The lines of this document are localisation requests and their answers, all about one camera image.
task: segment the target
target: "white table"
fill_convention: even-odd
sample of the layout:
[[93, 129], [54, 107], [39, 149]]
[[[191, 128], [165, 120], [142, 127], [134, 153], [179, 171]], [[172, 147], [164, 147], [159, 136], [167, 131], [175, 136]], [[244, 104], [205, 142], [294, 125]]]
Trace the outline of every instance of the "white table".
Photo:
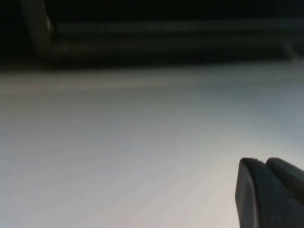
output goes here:
[[304, 167], [304, 65], [7, 72], [1, 228], [237, 228], [242, 157]]

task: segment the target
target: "black object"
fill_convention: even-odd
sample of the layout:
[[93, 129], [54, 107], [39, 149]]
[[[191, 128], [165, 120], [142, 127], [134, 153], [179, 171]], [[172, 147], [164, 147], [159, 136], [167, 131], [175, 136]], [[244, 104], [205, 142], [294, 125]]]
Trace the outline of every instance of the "black object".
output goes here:
[[[124, 4], [131, 1], [123, 2], [125, 3], [118, 5], [119, 10], [124, 10]], [[250, 55], [252, 50], [259, 50], [263, 56], [265, 53], [278, 49], [285, 56], [297, 57], [298, 53], [293, 50], [293, 47], [302, 44], [304, 38], [304, 17], [301, 18], [298, 13], [291, 14], [294, 15], [293, 18], [290, 16], [285, 18], [284, 14], [279, 14], [278, 17], [266, 17], [268, 13], [265, 13], [258, 19], [256, 17], [247, 20], [224, 20], [229, 17], [222, 17], [223, 20], [181, 18], [179, 21], [175, 17], [168, 21], [160, 14], [155, 17], [157, 21], [151, 21], [150, 18], [134, 21], [131, 17], [124, 17], [117, 21], [113, 19], [116, 13], [111, 14], [111, 7], [108, 7], [108, 18], [79, 16], [81, 20], [75, 21], [72, 18], [75, 18], [75, 14], [81, 13], [70, 12], [75, 12], [73, 9], [78, 9], [77, 5], [84, 6], [80, 7], [82, 9], [85, 6], [92, 9], [92, 5], [96, 4], [94, 10], [89, 11], [90, 15], [95, 15], [104, 9], [97, 7], [98, 4], [91, 0], [57, 0], [53, 3], [42, 0], [20, 0], [20, 3], [37, 56], [50, 59], [131, 57], [168, 52], [209, 53], [219, 49], [226, 52], [227, 58], [235, 52], [240, 52], [245, 57]], [[274, 6], [286, 9], [285, 4], [287, 2], [281, 4], [280, 1], [275, 1]], [[56, 14], [60, 5], [65, 5], [65, 11]], [[197, 10], [197, 7], [192, 8], [193, 12]], [[128, 15], [135, 14], [128, 10]]]
[[300, 0], [5, 0], [0, 57], [77, 66], [299, 59], [302, 5]]
[[304, 171], [279, 158], [243, 158], [235, 194], [241, 228], [303, 228]]

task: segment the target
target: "gray horizontal bar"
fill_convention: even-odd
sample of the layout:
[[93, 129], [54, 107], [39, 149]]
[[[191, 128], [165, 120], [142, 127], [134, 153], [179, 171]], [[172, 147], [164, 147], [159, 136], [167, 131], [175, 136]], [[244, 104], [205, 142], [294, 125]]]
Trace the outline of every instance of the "gray horizontal bar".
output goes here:
[[58, 23], [57, 32], [70, 33], [154, 33], [185, 31], [229, 31], [304, 29], [304, 19], [294, 20], [223, 20], [167, 22], [92, 22]]

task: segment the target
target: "white surface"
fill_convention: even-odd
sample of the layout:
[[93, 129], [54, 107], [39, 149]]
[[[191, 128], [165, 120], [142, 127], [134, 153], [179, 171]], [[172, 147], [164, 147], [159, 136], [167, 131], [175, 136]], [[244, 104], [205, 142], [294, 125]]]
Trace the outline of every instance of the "white surface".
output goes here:
[[237, 228], [239, 159], [304, 167], [304, 66], [0, 83], [1, 228]]

